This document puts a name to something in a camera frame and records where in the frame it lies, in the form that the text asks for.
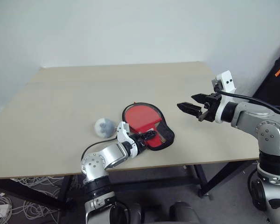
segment white wall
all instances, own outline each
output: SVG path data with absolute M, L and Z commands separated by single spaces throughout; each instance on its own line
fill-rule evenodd
M 0 109 L 40 67 L 204 61 L 252 95 L 280 0 L 0 0 Z

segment metal table frame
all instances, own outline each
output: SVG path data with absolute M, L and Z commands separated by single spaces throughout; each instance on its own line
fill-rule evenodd
M 229 162 L 210 181 L 207 181 L 202 165 L 196 164 L 194 165 L 194 168 L 197 178 L 192 176 L 185 176 L 147 181 L 123 182 L 113 184 L 112 187 L 115 192 L 126 192 L 199 184 L 201 186 L 201 189 L 198 191 L 198 195 L 200 197 L 203 197 L 208 196 L 208 192 L 210 190 L 229 181 L 231 178 L 240 173 L 243 169 L 248 167 L 253 162 L 254 160 Z M 67 192 L 70 188 L 72 177 L 72 175 L 64 177 L 57 199 L 47 196 L 41 192 L 26 187 L 10 179 L 0 179 L 0 192 L 4 192 L 6 194 L 39 205 L 43 205 L 50 209 L 58 210 L 60 211 L 58 220 L 60 220 L 60 216 L 65 216 L 65 212 L 72 209 L 75 204 L 73 200 L 67 200 Z

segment white ball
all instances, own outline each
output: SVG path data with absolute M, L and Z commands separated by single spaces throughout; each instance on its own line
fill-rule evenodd
M 95 122 L 94 131 L 101 138 L 110 138 L 115 132 L 115 127 L 111 120 L 101 118 Z

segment gray floor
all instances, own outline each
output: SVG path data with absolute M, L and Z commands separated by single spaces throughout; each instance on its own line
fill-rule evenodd
M 225 164 L 205 164 L 203 169 L 208 180 L 212 178 Z M 254 208 L 247 189 L 247 177 L 256 167 L 251 165 L 244 172 L 238 174 L 229 182 L 214 189 L 211 194 L 213 200 L 208 197 L 201 199 L 196 195 L 198 186 L 181 186 L 164 189 L 146 190 L 142 192 L 129 192 L 117 194 L 119 200 L 127 203 L 140 203 L 143 206 L 158 206 L 156 211 L 146 213 L 145 222 L 167 221 L 169 207 L 176 201 L 189 203 L 197 212 L 202 224 L 265 224 L 266 216 Z M 159 177 L 173 177 L 187 175 L 188 171 L 183 167 L 145 169 L 133 171 L 111 172 L 111 182 L 124 180 L 145 180 Z M 23 203 L 22 200 L 10 197 L 14 206 Z M 36 220 L 27 220 L 21 213 L 13 215 L 9 224 L 41 224 L 51 220 L 50 216 Z M 74 211 L 68 212 L 62 218 L 63 224 L 84 224 L 84 207 L 78 206 Z

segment red paddle face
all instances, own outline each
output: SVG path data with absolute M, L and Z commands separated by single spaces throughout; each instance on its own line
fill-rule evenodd
M 157 131 L 156 123 L 162 120 L 157 111 L 146 105 L 130 107 L 125 113 L 125 119 L 136 133 L 145 133 L 149 130 Z M 148 140 L 147 143 L 152 147 L 162 144 L 158 134 L 153 139 Z

